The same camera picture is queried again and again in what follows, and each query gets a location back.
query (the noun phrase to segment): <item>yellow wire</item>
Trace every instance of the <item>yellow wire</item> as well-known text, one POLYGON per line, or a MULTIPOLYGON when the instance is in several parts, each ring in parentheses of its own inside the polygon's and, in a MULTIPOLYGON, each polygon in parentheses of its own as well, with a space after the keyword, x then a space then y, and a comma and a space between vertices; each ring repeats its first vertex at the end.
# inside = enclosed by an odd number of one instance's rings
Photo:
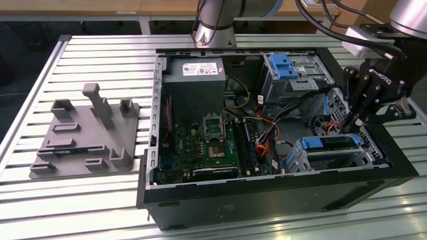
POLYGON ((244 90, 245 90, 245 94, 247 94, 245 102, 244 102, 241 105, 224 107, 224 109, 232 110, 232 109, 239 109, 239 108, 244 107, 244 106, 249 103, 251 93, 249 93, 249 90, 248 90, 247 86, 243 84, 243 82, 241 82, 236 77, 233 77, 233 76, 228 76, 228 77, 229 77, 231 79, 233 79, 233 80, 241 85, 241 87, 243 87, 244 90))

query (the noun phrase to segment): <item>sticker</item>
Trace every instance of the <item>sticker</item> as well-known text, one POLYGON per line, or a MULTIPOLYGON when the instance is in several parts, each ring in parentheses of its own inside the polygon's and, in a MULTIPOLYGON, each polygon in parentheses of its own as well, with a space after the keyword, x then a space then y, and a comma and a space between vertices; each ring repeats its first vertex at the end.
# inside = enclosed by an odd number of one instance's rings
POLYGON ((185 63, 181 66, 184 76, 217 75, 219 70, 215 62, 208 63, 185 63))
POLYGON ((303 67, 293 67, 296 72, 305 72, 305 69, 303 67))
POLYGON ((264 104, 264 96, 257 95, 257 104, 264 104))
POLYGON ((275 160, 271 161, 271 165, 272 165, 272 167, 273 167, 275 169, 279 170, 279 164, 277 164, 277 162, 276 162, 275 160))
POLYGON ((117 11, 117 14, 136 14, 136 11, 117 11))

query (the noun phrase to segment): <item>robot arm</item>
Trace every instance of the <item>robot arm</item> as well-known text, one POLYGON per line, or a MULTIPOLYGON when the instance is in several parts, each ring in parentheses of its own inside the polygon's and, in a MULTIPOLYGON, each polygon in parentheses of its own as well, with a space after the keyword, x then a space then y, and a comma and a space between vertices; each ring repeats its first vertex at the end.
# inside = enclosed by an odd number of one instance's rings
POLYGON ((196 48, 235 48, 235 18, 273 15, 283 0, 199 0, 200 23, 192 35, 196 48))
POLYGON ((345 35, 392 44, 405 58, 372 55, 359 45, 343 42, 356 56, 367 58, 359 69, 344 68, 340 89, 349 114, 343 130, 355 132, 361 124, 412 119, 416 112, 408 104, 415 84, 427 74, 427 0, 399 0, 391 23, 349 27, 345 35))
MULTIPOLYGON (((348 102, 344 132, 355 132, 363 124, 415 118, 408 104, 415 84, 427 74, 427 0, 399 0, 391 23, 351 26, 345 35, 325 28, 309 15, 301 0, 296 7, 305 19, 343 47, 365 58, 359 69, 347 67, 337 86, 348 102)), ((233 18, 275 14, 281 0, 200 0, 200 24, 192 35, 196 48, 236 47, 233 18)))

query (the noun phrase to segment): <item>green circuit board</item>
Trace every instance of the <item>green circuit board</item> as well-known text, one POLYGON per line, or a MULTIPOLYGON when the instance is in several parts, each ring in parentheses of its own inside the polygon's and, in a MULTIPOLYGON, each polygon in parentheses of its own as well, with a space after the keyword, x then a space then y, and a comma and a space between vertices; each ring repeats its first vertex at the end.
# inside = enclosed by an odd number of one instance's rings
MULTIPOLYGON (((207 125, 207 132, 209 129, 213 129, 211 133, 220 131, 213 121, 207 122, 207 125)), ((259 134, 256 123, 249 122, 248 126, 255 138, 259 134)), ((236 167, 237 177, 243 176, 231 121, 224 124, 224 139, 205 140, 203 121, 192 124, 176 124, 173 136, 173 151, 160 157, 160 184, 183 183, 184 173, 203 168, 236 167)), ((264 165, 260 165, 259 168, 265 174, 268 168, 264 165)))

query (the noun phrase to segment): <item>wooden table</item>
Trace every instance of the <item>wooden table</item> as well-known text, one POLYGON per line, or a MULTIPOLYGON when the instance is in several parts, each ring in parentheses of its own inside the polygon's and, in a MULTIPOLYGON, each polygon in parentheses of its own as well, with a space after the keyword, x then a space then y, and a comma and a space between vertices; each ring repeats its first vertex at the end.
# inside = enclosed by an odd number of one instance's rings
MULTIPOLYGON (((192 21, 197 0, 0 0, 0 21, 139 21, 151 34, 149 21, 192 21)), ((308 12, 324 26, 331 23, 319 5, 308 12)), ((329 8, 333 16, 340 14, 329 8)), ((275 16, 241 17, 236 21, 304 21, 295 2, 285 0, 275 16)))

